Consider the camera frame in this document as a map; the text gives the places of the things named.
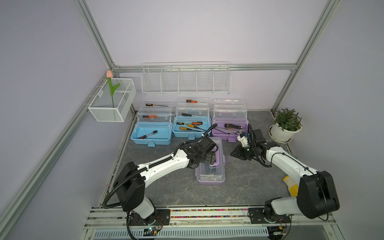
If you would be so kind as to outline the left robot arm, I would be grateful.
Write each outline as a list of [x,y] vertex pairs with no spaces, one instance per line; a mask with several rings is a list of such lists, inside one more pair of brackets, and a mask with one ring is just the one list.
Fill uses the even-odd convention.
[[158,211],[153,202],[145,196],[145,190],[160,178],[180,169],[207,164],[209,155],[214,155],[219,146],[210,137],[179,144],[171,154],[145,164],[127,163],[120,172],[112,190],[102,202],[103,209],[122,207],[126,213],[136,213],[145,222],[153,224]]

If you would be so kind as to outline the purple toolbox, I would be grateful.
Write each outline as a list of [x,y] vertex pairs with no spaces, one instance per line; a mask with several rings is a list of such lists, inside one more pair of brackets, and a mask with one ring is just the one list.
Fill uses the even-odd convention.
[[226,159],[223,150],[222,139],[211,137],[216,147],[208,155],[208,162],[201,163],[195,171],[195,176],[200,185],[218,186],[225,182]]
[[243,99],[214,99],[213,100],[212,125],[217,124],[219,128],[225,128],[224,124],[235,124],[246,127],[248,133],[248,111]]

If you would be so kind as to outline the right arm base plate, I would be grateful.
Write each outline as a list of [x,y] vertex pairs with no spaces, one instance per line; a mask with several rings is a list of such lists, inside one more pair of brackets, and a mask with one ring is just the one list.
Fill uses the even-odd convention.
[[265,210],[265,208],[248,208],[247,216],[252,224],[291,223],[289,215],[276,215],[272,210]]

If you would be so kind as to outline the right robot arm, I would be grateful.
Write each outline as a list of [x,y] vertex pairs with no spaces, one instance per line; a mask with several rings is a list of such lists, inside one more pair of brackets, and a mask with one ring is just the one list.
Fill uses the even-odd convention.
[[319,172],[303,164],[274,142],[268,142],[261,130],[237,132],[240,144],[231,156],[240,160],[255,160],[265,168],[276,166],[298,185],[297,196],[274,198],[265,202],[262,212],[268,223],[277,217],[303,215],[319,218],[340,209],[333,177],[327,171]]

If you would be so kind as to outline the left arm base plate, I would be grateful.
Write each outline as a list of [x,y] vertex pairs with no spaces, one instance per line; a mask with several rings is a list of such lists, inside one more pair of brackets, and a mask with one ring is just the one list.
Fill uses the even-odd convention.
[[137,213],[130,213],[128,217],[130,226],[168,226],[171,220],[170,209],[159,209],[152,213],[148,218],[143,219]]

